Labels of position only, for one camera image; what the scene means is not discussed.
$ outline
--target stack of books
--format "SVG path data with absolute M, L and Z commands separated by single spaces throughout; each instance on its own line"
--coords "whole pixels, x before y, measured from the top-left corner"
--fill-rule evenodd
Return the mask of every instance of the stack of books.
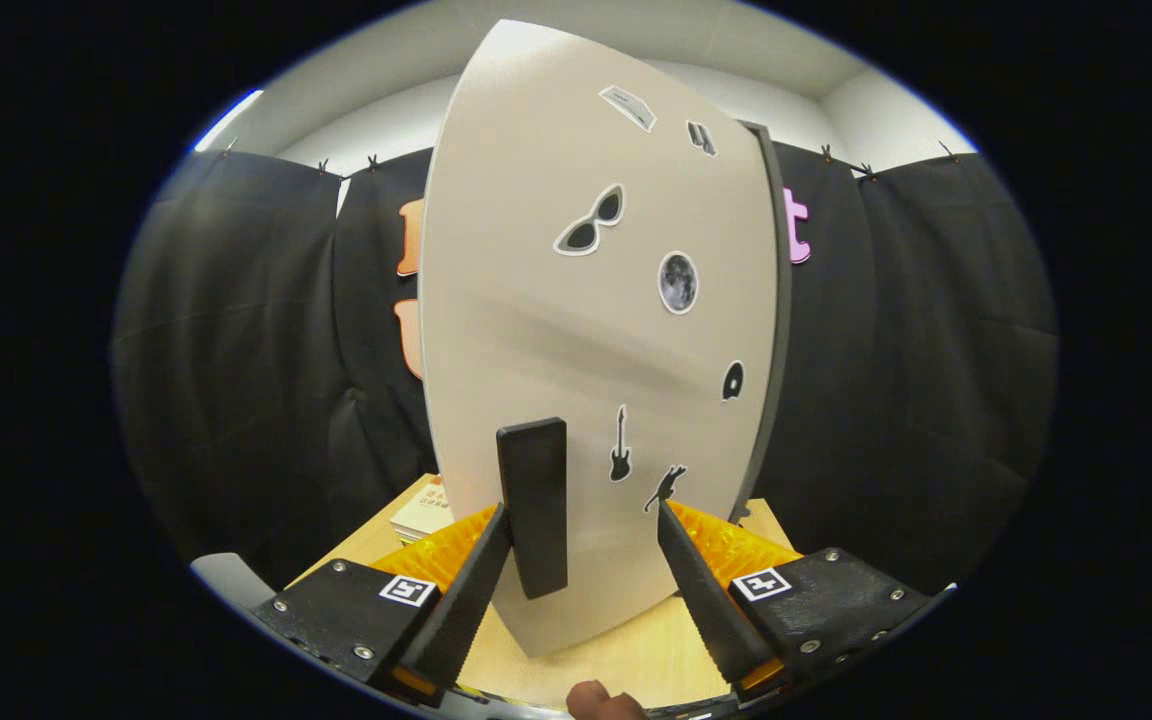
M 444 492 L 444 478 L 439 475 L 426 475 L 426 478 L 429 482 L 425 486 L 389 518 L 389 524 L 403 546 L 435 533 L 453 522 L 447 493 Z

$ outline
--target wooden table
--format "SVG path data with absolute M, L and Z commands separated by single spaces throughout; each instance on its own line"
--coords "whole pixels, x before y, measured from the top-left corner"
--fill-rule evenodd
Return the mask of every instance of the wooden table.
M 427 477 L 414 483 L 291 584 L 335 558 L 371 564 L 401 548 L 389 517 L 426 482 Z M 748 507 L 750 515 L 741 521 L 743 528 L 790 546 L 767 502 L 750 500 Z M 644 707 L 705 700 L 730 691 L 681 597 L 669 597 L 617 628 L 545 657 L 524 655 L 494 607 L 488 606 L 458 682 L 515 700 L 566 708 L 567 692 L 590 679 L 600 680 L 613 696 L 630 694 Z

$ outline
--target black fabric backdrop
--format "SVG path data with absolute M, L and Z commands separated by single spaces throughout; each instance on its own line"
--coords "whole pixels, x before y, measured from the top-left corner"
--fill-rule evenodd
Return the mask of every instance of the black fabric backdrop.
M 340 177 L 187 159 L 152 206 L 118 310 L 129 457 L 187 560 L 296 577 L 435 471 L 394 302 L 433 151 Z M 795 547 L 840 546 L 924 593 L 963 579 L 1046 437 L 1055 313 L 1020 211 L 978 156 L 878 173 L 776 143 L 810 218 L 780 419 L 755 487 Z M 783 251 L 787 260 L 787 248 Z

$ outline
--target sticker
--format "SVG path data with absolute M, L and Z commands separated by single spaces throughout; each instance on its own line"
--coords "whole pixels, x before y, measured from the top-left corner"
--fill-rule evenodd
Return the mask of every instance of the sticker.
M 620 223 L 626 217 L 626 187 L 616 183 L 599 192 L 598 200 L 589 214 L 568 225 L 558 240 L 554 241 L 554 252 L 579 258 L 598 250 L 602 234 L 600 227 Z
M 808 206 L 794 200 L 794 191 L 790 188 L 785 189 L 785 214 L 788 225 L 790 225 L 790 263 L 795 265 L 806 263 L 806 259 L 812 256 L 812 247 L 799 241 L 799 229 L 794 220 L 795 218 L 808 219 Z
M 616 447 L 612 448 L 612 473 L 608 479 L 619 483 L 630 477 L 634 464 L 630 462 L 632 447 L 626 446 L 626 407 L 621 406 L 621 411 L 616 416 Z
M 749 598 L 750 602 L 763 600 L 765 597 L 772 597 L 790 589 L 790 583 L 785 582 L 781 574 L 776 573 L 776 568 L 742 575 L 742 577 L 732 582 L 736 583 L 736 588 L 740 588 L 740 592 L 745 598 Z
M 708 136 L 708 128 L 687 120 L 687 137 L 691 138 L 691 145 L 699 147 L 700 152 L 705 156 L 718 156 L 718 151 L 714 150 L 714 141 Z
M 605 88 L 602 92 L 599 92 L 599 97 L 607 100 L 613 108 L 620 109 L 622 115 L 634 120 L 635 124 L 643 128 L 645 132 L 652 132 L 652 128 L 655 127 L 655 115 L 639 97 L 614 85 Z
M 408 578 L 406 575 L 394 575 L 389 584 L 380 591 L 380 597 L 385 600 L 420 607 L 430 592 L 434 591 L 434 583 L 424 579 Z
M 672 313 L 691 310 L 700 291 L 700 279 L 685 252 L 670 252 L 660 260 L 659 290 L 660 301 Z
M 657 491 L 652 493 L 652 497 L 647 499 L 647 501 L 643 506 L 643 510 L 652 511 L 653 502 L 659 505 L 666 500 L 669 500 L 669 498 L 673 497 L 673 483 L 675 483 L 677 478 L 681 478 L 682 473 L 685 473 L 685 471 L 687 471 L 687 465 L 669 465 L 669 470 L 666 471 L 664 478 L 660 478 L 660 484 L 658 484 Z
M 723 402 L 740 397 L 742 384 L 745 384 L 745 365 L 741 365 L 741 361 L 736 359 L 727 367 L 727 374 L 723 376 Z

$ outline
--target sunglasses sticker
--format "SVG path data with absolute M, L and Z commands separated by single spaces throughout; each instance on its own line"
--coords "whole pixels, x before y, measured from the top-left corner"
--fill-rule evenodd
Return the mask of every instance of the sunglasses sticker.
M 687 120 L 687 137 L 690 137 L 691 145 L 698 147 L 705 156 L 710 156 L 710 158 L 718 156 L 718 151 L 714 150 L 714 141 L 708 137 L 707 127 Z
M 660 302 L 674 314 L 685 314 L 696 304 L 700 279 L 685 252 L 670 252 L 660 260 L 658 290 Z
M 599 92 L 599 97 L 607 100 L 613 108 L 620 109 L 622 115 L 634 120 L 634 123 L 643 128 L 644 132 L 652 132 L 652 128 L 655 127 L 655 115 L 639 97 L 628 94 L 614 85 L 605 88 L 602 92 Z
M 602 242 L 599 228 L 620 223 L 624 214 L 626 188 L 616 183 L 599 192 L 598 200 L 594 200 L 589 214 L 575 223 L 567 225 L 567 229 L 559 233 L 558 240 L 554 241 L 554 252 L 571 258 L 590 255 L 598 250 L 599 243 Z

